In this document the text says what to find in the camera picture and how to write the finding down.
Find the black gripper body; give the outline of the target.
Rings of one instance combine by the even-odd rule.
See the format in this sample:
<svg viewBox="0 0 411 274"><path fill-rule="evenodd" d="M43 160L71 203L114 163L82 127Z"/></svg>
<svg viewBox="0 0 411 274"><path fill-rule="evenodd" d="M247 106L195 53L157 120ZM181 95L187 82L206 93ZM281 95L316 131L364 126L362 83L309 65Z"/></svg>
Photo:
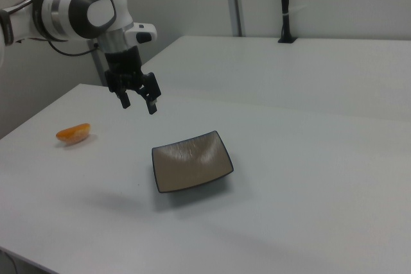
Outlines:
<svg viewBox="0 0 411 274"><path fill-rule="evenodd" d="M142 61L137 46L104 55L109 65L105 78L111 92L138 90L142 87Z"/></svg>

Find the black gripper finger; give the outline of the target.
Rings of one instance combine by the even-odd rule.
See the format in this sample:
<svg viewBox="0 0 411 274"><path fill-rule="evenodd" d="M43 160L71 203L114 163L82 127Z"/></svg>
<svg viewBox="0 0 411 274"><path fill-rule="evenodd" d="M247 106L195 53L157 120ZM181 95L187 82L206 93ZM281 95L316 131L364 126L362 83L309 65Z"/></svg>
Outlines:
<svg viewBox="0 0 411 274"><path fill-rule="evenodd" d="M157 98L161 95L161 90L154 73L142 75L142 85L137 93L144 98L150 115L157 111Z"/></svg>
<svg viewBox="0 0 411 274"><path fill-rule="evenodd" d="M107 85L111 93L114 93L120 100L121 105L124 109L130 106L130 100L128 94L126 93L126 88L122 85L121 81L113 76L107 78Z"/></svg>

